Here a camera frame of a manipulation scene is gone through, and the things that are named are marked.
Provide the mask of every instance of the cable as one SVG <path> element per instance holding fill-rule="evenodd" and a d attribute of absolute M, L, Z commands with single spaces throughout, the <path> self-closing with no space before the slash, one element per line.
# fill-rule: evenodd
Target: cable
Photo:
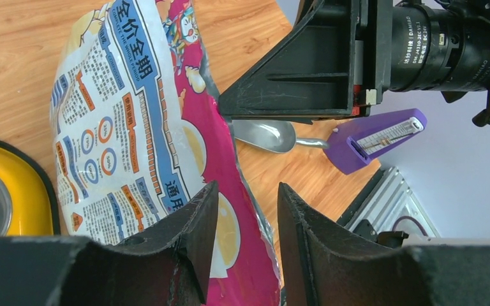
<path fill-rule="evenodd" d="M 434 0 L 436 3 L 442 5 L 443 8 L 446 8 L 448 5 L 450 5 L 451 0 Z"/>
<path fill-rule="evenodd" d="M 412 223 L 416 224 L 416 226 L 418 226 L 418 229 L 422 232 L 422 235 L 424 235 L 425 237 L 428 237 L 426 229 L 423 227 L 423 225 L 421 225 L 418 220 L 414 219 L 413 217 L 410 217 L 409 215 L 404 215 L 404 216 L 400 217 L 399 219 L 397 219 L 396 222 L 394 223 L 393 227 L 392 227 L 392 231 L 396 231 L 397 225 L 399 225 L 399 223 L 401 223 L 401 221 L 403 221 L 403 220 L 409 220 Z"/>

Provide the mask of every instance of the white label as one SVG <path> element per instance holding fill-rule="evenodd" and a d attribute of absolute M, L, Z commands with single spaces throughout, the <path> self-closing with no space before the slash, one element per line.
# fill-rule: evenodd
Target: white label
<path fill-rule="evenodd" d="M 416 117 L 411 117 L 395 126 L 362 138 L 357 143 L 366 154 L 371 155 L 423 130 L 424 125 L 420 120 Z"/>
<path fill-rule="evenodd" d="M 413 23 L 412 18 L 406 17 L 408 41 L 403 64 L 423 64 L 427 54 L 429 29 L 421 22 Z"/>

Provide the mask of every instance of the spoon handle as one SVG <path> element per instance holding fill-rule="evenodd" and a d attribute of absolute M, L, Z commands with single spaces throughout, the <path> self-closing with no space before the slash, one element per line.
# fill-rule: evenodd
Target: spoon handle
<path fill-rule="evenodd" d="M 296 144 L 303 145 L 305 147 L 329 149 L 329 143 L 318 138 L 296 138 Z"/>

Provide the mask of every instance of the white wall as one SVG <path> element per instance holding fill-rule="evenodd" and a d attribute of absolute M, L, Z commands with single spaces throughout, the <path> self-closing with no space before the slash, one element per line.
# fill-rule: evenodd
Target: white wall
<path fill-rule="evenodd" d="M 299 6 L 299 0 L 277 0 L 277 3 L 285 13 L 288 21 L 294 24 L 297 16 L 297 8 Z"/>
<path fill-rule="evenodd" d="M 295 15 L 288 10 L 298 0 L 278 1 Z M 425 3 L 436 7 L 433 0 Z M 471 121 L 485 105 L 485 92 L 451 105 L 439 92 L 387 92 L 372 108 L 373 114 L 406 108 L 425 113 L 426 130 L 380 161 L 401 170 L 443 237 L 490 238 L 490 127 Z"/>

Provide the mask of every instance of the yellow rim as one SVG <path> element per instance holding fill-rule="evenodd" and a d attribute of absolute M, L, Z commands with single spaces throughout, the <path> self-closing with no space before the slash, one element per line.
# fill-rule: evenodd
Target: yellow rim
<path fill-rule="evenodd" d="M 7 235 L 53 235 L 52 209 L 46 184 L 25 160 L 0 147 L 0 180 L 12 202 Z"/>

